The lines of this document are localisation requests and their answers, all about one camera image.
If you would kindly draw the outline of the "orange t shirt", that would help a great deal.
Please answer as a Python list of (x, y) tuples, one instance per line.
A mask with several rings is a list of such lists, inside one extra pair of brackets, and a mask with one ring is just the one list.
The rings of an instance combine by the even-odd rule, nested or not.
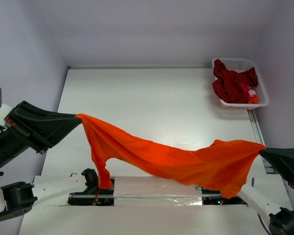
[(112, 187), (106, 163), (115, 158), (150, 175), (216, 190), (223, 197), (232, 198), (246, 184), (259, 152), (266, 149), (252, 141), (215, 140), (206, 148), (183, 150), (133, 136), (89, 115), (76, 117), (82, 120), (101, 189)]

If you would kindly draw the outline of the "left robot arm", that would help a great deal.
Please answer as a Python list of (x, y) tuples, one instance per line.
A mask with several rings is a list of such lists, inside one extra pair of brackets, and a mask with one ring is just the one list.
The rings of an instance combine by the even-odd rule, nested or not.
[[(26, 101), (14, 108), (0, 103), (0, 169), (29, 148), (45, 153), (81, 123), (75, 115), (45, 111)], [(0, 222), (24, 215), (47, 200), (82, 189), (87, 194), (98, 189), (95, 170), (86, 169), (81, 174), (49, 183), (16, 182), (0, 187)]]

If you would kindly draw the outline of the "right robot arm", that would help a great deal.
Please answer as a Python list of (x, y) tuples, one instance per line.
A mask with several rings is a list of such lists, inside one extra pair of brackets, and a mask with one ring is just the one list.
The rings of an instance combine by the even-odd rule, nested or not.
[[(294, 189), (294, 148), (266, 148), (259, 155)], [(253, 184), (244, 185), (238, 196), (257, 212), (262, 225), (268, 225), (270, 235), (294, 235), (294, 211), (272, 202)]]

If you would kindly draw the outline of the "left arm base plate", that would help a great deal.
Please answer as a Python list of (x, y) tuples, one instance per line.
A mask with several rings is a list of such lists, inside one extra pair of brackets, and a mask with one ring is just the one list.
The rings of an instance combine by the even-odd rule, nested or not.
[(99, 189), (96, 193), (74, 192), (68, 197), (71, 206), (113, 206), (113, 190)]

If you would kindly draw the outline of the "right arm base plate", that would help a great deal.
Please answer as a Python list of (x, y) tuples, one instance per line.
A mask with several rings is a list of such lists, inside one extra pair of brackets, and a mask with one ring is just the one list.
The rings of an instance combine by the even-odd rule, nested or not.
[(203, 205), (247, 205), (247, 203), (238, 196), (227, 199), (222, 197), (219, 191), (209, 190), (200, 186), (196, 186), (196, 190), (201, 192)]

